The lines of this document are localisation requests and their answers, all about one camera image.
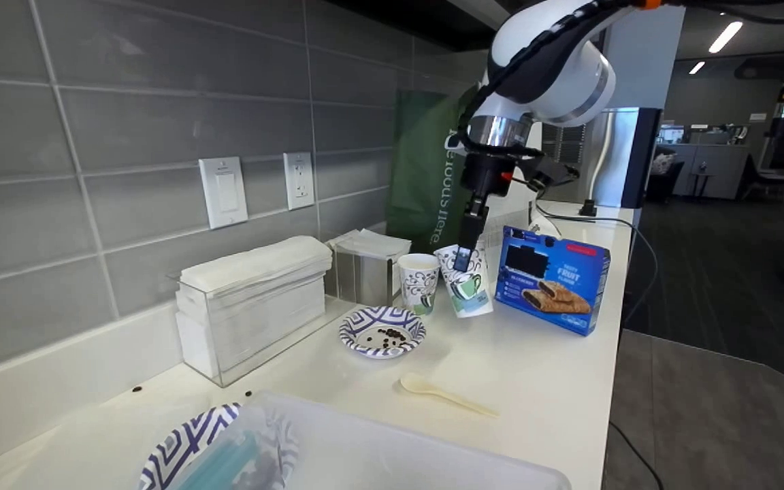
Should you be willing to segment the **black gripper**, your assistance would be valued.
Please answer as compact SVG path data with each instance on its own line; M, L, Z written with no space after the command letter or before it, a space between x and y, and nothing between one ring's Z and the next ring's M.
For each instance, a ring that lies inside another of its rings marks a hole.
M535 153L493 153L467 149L463 166L463 189L467 191L465 217L461 230L461 249L474 250L480 234L485 231L488 200L507 197L515 174L530 181L535 174Z

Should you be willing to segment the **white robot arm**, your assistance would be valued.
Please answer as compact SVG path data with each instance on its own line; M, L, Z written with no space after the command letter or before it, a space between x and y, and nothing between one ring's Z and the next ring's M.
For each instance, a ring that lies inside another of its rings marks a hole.
M447 147L465 155L461 183L472 191L457 250L472 255L488 221L488 200L510 191L515 168L530 172L545 153L527 144L533 122L575 129L613 99L614 72L594 36L631 12L663 0L535 0L496 32L476 93Z

